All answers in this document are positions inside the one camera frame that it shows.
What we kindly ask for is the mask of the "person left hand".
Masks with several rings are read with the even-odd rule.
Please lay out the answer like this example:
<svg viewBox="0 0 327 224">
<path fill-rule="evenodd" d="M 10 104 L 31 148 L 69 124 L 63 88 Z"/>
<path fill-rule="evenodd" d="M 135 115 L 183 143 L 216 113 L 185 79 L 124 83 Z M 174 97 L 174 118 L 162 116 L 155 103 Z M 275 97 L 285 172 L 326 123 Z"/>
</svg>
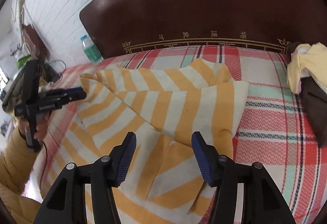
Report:
<svg viewBox="0 0 327 224">
<path fill-rule="evenodd" d="M 42 121 L 39 121 L 37 124 L 37 131 L 34 134 L 34 139 L 41 142 L 45 138 L 48 130 L 48 120 L 49 120 L 49 113 L 45 113 L 43 115 Z M 26 134 L 29 129 L 29 123 L 26 119 L 20 118 L 18 121 L 18 129 L 19 134 L 25 140 Z"/>
</svg>

